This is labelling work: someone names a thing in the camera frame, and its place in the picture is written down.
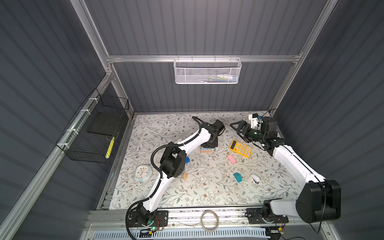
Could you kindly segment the natural wood block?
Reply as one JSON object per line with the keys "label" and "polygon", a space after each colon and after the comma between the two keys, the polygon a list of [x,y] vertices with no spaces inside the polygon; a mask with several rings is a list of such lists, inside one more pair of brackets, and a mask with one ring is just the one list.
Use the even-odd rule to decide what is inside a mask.
{"label": "natural wood block", "polygon": [[212,149],[209,149],[209,150],[204,150],[204,149],[201,149],[201,153],[212,153],[213,150]]}

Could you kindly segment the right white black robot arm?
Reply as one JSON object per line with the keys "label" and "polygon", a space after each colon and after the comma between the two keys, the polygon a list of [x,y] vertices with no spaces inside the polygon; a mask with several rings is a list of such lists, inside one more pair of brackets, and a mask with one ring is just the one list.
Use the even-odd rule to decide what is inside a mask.
{"label": "right white black robot arm", "polygon": [[277,121],[273,117],[249,116],[249,121],[230,124],[246,143],[260,143],[260,148],[279,161],[300,187],[296,200],[274,199],[263,203],[262,216],[267,222],[279,216],[299,217],[304,222],[339,219],[341,216],[341,186],[327,180],[311,168],[294,149],[278,136]]}

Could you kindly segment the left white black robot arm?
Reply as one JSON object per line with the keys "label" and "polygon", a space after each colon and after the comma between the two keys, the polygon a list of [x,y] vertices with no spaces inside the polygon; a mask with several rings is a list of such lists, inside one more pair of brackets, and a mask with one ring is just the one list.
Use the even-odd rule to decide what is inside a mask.
{"label": "left white black robot arm", "polygon": [[128,208],[126,225],[131,213],[136,213],[146,226],[151,225],[155,218],[155,212],[159,208],[160,200],[171,182],[184,172],[190,153],[198,147],[216,148],[218,146],[218,137],[225,131],[224,123],[215,120],[214,123],[210,124],[196,116],[193,116],[192,119],[199,125],[194,134],[178,143],[169,142],[162,145],[151,154],[151,165],[158,171],[159,175],[149,195],[143,200],[134,202]]}

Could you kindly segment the pink block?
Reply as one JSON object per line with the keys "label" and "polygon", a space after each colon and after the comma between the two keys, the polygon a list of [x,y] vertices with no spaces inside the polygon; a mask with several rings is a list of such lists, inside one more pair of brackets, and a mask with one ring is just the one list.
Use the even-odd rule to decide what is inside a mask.
{"label": "pink block", "polygon": [[228,160],[230,161],[231,164],[236,164],[237,163],[237,160],[232,155],[228,155],[227,158],[228,158]]}

